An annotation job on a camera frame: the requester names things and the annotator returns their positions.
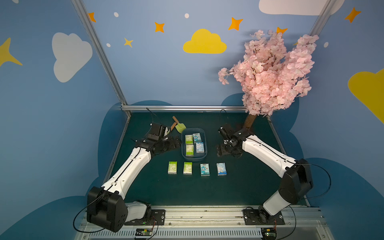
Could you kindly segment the green pocket tissue pack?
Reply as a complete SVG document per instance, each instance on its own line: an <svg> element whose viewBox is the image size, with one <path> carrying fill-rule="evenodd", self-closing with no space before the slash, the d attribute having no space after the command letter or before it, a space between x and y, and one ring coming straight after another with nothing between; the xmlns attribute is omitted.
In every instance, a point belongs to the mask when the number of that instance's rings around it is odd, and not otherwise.
<svg viewBox="0 0 384 240"><path fill-rule="evenodd" d="M168 174L169 175L175 175L177 174L177 167L178 166L178 162L169 162L169 165L168 165Z"/></svg>

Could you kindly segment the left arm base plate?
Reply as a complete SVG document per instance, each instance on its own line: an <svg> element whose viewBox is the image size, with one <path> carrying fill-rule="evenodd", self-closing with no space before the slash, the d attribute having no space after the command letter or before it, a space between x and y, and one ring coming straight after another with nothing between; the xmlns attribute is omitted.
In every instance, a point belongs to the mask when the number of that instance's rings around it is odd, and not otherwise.
<svg viewBox="0 0 384 240"><path fill-rule="evenodd" d="M149 226L155 224L156 226L163 226L165 224L166 210L155 209L151 210L150 214L146 214L142 219L135 219L125 222L125 226Z"/></svg>

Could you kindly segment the blue pocket tissue pack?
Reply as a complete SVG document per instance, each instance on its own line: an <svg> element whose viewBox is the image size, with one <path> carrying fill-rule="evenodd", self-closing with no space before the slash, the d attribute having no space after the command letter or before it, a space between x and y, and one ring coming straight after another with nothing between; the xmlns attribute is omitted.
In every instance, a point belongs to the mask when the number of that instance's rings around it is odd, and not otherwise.
<svg viewBox="0 0 384 240"><path fill-rule="evenodd" d="M209 164L200 164L201 176L210 176Z"/></svg>

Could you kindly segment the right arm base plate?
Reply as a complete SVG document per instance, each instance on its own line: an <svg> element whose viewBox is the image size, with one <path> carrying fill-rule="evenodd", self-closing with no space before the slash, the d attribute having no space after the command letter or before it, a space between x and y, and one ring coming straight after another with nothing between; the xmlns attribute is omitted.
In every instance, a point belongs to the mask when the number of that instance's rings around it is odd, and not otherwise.
<svg viewBox="0 0 384 240"><path fill-rule="evenodd" d="M250 225L285 225L284 218L281 212L278 212L274 216L270 216L268 213L253 208L245 208L242 210L243 219L247 226Z"/></svg>

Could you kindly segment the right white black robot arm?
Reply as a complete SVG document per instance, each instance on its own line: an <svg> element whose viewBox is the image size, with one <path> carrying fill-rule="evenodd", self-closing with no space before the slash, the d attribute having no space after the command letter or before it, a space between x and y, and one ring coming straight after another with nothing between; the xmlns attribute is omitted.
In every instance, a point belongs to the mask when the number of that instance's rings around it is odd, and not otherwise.
<svg viewBox="0 0 384 240"><path fill-rule="evenodd" d="M311 166L305 159L296 160L263 142L253 132L234 132L230 125L218 132L224 143L217 147L218 156L238 156L246 152L270 167L282 180L278 190L258 208L258 218L264 224L281 210L295 205L314 187Z"/></svg>

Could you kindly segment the blue plastic storage box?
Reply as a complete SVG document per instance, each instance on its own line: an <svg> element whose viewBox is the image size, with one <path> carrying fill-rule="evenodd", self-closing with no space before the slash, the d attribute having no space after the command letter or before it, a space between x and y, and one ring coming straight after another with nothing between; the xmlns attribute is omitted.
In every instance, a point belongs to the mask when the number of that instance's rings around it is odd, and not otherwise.
<svg viewBox="0 0 384 240"><path fill-rule="evenodd" d="M205 145L205 153L203 154L197 154L196 153L196 143L194 142L194 156L193 157L187 157L186 156L186 143L185 143L185 135L192 135L193 133L200 133L202 137L202 142ZM201 128L187 128L182 132L182 156L186 160L186 162L200 162L206 158L208 155L208 146L207 146L207 140L206 140L206 133Z"/></svg>

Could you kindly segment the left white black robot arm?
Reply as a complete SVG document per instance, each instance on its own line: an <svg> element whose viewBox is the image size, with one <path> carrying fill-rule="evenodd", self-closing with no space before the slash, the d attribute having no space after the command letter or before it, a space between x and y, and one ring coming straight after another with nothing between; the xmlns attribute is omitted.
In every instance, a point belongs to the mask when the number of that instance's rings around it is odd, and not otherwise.
<svg viewBox="0 0 384 240"><path fill-rule="evenodd" d="M136 142L131 154L119 170L100 188L93 187L87 197L87 222L101 227L102 230L118 232L130 221L148 220L151 205L134 201L125 203L127 192L150 160L159 154L180 148L180 137L155 140L141 139Z"/></svg>

